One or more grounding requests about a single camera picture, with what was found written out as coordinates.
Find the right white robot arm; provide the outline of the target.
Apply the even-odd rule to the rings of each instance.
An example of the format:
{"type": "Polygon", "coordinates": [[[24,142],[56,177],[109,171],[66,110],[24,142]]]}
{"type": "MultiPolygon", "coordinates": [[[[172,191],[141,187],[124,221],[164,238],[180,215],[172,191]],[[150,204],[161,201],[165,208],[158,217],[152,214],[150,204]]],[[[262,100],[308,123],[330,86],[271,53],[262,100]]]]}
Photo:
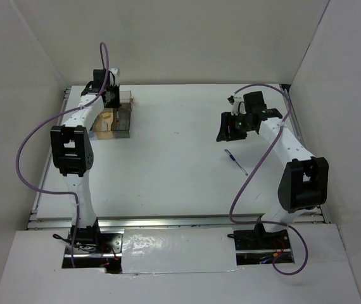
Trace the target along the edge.
{"type": "Polygon", "coordinates": [[[323,205],[327,199],[329,164],[324,157],[316,157],[297,140],[286,127],[286,117],[276,108],[268,108],[260,91],[249,92],[241,98],[228,99],[232,110],[221,114],[216,140],[238,141],[249,132],[264,138],[284,167],[277,188],[276,206],[259,219],[261,229],[254,233],[257,246],[269,248],[276,241],[276,233],[307,210],[323,205]]]}

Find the clear compartment organizer box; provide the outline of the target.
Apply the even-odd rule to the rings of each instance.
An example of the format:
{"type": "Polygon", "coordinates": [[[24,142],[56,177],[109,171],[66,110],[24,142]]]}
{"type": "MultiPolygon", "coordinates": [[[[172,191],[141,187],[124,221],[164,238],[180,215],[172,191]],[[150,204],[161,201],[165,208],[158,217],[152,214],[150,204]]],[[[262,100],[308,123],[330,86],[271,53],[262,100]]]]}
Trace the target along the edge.
{"type": "Polygon", "coordinates": [[[98,140],[129,138],[133,103],[132,92],[121,91],[121,106],[119,108],[105,108],[95,119],[90,136],[98,140]],[[102,114],[106,112],[111,113],[111,118],[104,120],[102,114]]]}

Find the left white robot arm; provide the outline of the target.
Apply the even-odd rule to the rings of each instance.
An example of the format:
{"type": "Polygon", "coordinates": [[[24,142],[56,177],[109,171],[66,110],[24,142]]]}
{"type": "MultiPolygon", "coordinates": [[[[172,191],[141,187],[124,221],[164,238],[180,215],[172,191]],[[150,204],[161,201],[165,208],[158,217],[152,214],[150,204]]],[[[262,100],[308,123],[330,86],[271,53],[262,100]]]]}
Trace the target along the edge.
{"type": "Polygon", "coordinates": [[[120,106],[119,76],[117,68],[94,70],[93,80],[80,94],[79,108],[65,123],[50,131],[54,166],[63,176],[67,191],[74,194],[70,200],[70,243],[89,253],[103,249],[89,185],[89,173],[94,163],[89,131],[105,108],[120,106]]]}

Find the white foil cover sheet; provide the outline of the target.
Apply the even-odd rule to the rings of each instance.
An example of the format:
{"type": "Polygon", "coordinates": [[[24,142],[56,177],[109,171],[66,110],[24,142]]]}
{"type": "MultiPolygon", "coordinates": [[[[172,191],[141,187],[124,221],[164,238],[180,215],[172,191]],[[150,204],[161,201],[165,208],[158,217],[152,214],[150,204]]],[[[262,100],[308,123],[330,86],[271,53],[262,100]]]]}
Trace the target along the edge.
{"type": "Polygon", "coordinates": [[[231,228],[127,229],[125,274],[232,272],[237,269],[231,228]]]}

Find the aluminium front rail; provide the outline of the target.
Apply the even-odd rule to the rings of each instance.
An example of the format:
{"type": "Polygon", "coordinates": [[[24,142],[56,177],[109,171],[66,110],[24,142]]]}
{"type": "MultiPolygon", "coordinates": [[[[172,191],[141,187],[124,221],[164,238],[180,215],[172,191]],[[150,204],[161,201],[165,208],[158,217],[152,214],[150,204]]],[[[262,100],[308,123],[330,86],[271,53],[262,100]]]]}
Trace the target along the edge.
{"type": "MultiPolygon", "coordinates": [[[[141,218],[141,219],[99,219],[101,230],[110,229],[157,229],[183,227],[209,227],[234,225],[228,217],[191,217],[191,218],[141,218]]],[[[70,220],[38,220],[30,216],[28,230],[69,229],[70,220]]]]}

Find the blue ballpoint pen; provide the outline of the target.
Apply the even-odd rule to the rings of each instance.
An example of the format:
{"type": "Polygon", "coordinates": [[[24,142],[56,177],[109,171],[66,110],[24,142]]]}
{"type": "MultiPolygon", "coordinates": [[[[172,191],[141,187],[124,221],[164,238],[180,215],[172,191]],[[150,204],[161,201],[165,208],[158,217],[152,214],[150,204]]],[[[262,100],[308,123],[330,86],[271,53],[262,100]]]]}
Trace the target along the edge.
{"type": "Polygon", "coordinates": [[[228,149],[225,149],[224,151],[227,153],[229,158],[239,167],[239,169],[242,171],[242,173],[245,176],[248,176],[248,172],[238,163],[238,161],[235,159],[234,155],[228,149]]]}

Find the yellow eraser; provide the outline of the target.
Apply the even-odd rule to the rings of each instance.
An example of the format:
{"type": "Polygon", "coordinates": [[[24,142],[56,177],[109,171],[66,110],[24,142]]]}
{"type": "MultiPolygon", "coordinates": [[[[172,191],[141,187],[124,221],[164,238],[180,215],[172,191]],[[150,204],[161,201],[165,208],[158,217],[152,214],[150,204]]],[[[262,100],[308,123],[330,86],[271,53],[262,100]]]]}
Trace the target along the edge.
{"type": "Polygon", "coordinates": [[[111,118],[111,113],[103,113],[102,114],[102,118],[104,119],[104,120],[107,120],[107,119],[110,119],[111,118]]]}

